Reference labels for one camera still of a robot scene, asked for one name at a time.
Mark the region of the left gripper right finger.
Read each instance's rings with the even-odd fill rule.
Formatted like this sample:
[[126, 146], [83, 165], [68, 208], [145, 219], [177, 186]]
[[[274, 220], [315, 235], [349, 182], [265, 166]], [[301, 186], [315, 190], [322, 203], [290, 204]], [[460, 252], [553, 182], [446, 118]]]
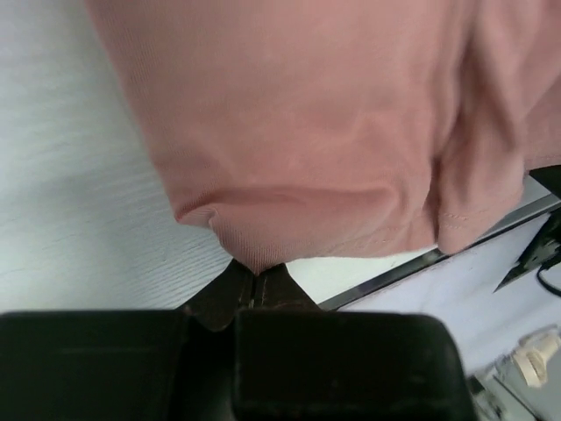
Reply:
[[318, 309], [283, 266], [234, 318], [239, 420], [473, 420], [458, 348], [423, 314]]

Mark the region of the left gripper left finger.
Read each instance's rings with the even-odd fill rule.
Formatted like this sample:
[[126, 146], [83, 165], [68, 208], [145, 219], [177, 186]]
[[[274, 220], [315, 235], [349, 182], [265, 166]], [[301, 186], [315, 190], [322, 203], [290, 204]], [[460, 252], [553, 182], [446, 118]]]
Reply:
[[234, 261], [176, 310], [3, 314], [2, 419], [233, 419], [232, 324], [254, 281]]

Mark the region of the pink mario t shirt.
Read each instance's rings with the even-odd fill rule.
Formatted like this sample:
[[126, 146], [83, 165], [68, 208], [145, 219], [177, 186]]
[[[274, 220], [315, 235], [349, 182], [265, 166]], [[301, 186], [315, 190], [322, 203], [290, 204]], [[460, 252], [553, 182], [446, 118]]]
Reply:
[[254, 273], [456, 253], [560, 162], [557, 1], [89, 1], [177, 221]]

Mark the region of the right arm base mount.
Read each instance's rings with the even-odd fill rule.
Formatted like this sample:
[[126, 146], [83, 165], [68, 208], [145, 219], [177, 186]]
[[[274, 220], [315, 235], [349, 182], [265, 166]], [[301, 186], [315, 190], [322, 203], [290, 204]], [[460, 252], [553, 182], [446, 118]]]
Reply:
[[[534, 169], [530, 176], [545, 187], [556, 199], [560, 199], [560, 166]], [[560, 263], [560, 207], [550, 213], [549, 218], [540, 228], [536, 236], [511, 268], [503, 280], [498, 284], [495, 292], [507, 287], [535, 269], [538, 283], [553, 296], [560, 297], [560, 288], [548, 283], [543, 272], [548, 271]]]

